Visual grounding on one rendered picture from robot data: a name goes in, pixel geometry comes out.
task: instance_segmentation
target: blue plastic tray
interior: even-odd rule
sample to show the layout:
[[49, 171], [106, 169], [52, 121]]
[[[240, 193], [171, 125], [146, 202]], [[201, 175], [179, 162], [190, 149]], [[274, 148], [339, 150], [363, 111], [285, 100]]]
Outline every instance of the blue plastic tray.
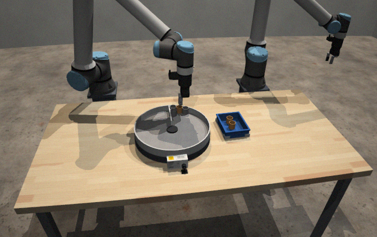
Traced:
[[[227, 125], [227, 116], [231, 115], [235, 121], [235, 129], [230, 130]], [[240, 112], [217, 113], [216, 123], [219, 125], [220, 131], [224, 139], [241, 138], [250, 134], [250, 128], [244, 121]]]

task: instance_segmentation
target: table leg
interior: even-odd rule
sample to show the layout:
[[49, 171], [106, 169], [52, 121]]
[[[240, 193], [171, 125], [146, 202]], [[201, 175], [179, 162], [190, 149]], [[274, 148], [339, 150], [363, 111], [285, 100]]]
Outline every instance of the table leg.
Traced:
[[338, 208], [342, 197], [347, 191], [351, 180], [352, 178], [337, 181], [332, 194], [330, 195], [329, 200], [327, 201], [326, 206], [324, 207], [323, 212], [320, 215], [320, 218], [318, 219], [313, 231], [311, 232], [310, 237], [322, 237], [323, 232], [325, 232], [326, 227], [328, 227], [328, 224], [332, 219], [332, 216], [335, 214], [336, 208]]
[[37, 213], [39, 222], [46, 233], [47, 237], [62, 237], [51, 212]]

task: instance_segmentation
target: concrete floor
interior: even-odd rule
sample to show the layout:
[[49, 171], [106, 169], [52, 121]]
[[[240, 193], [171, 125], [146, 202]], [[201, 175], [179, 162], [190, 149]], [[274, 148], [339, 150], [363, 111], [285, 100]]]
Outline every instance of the concrete floor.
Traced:
[[[352, 180], [324, 237], [377, 237], [377, 39], [348, 36], [332, 65], [326, 36], [267, 37], [271, 90], [300, 89], [374, 169]], [[194, 44], [192, 95], [238, 92], [247, 37], [184, 39]], [[95, 43], [110, 56], [117, 100], [175, 96], [176, 62], [153, 56], [154, 40]], [[57, 104], [88, 102], [66, 74], [73, 45], [0, 49], [0, 236], [45, 236], [35, 214], [13, 207]], [[306, 237], [335, 182], [234, 195], [53, 212], [74, 236]]]

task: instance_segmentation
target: circular turntable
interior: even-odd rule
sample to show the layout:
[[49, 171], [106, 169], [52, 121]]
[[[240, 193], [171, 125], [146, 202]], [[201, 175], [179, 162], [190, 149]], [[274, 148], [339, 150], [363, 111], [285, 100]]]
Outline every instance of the circular turntable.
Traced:
[[183, 112], [177, 113], [171, 110], [173, 107], [152, 108], [134, 124], [137, 149], [153, 161], [167, 163], [167, 156], [182, 154], [192, 160], [208, 148], [211, 137], [208, 119], [194, 108], [184, 106]]

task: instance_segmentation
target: wooden tabletop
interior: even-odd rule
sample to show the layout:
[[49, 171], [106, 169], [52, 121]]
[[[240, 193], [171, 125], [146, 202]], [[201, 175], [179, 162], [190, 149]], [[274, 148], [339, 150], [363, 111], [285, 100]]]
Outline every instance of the wooden tabletop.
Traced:
[[[41, 213], [307, 185], [369, 176], [373, 169], [299, 90], [194, 95], [184, 106], [210, 123], [210, 145], [188, 174], [135, 147], [142, 113], [178, 98], [58, 104], [14, 210]], [[240, 112], [250, 136], [224, 140], [216, 114]]]

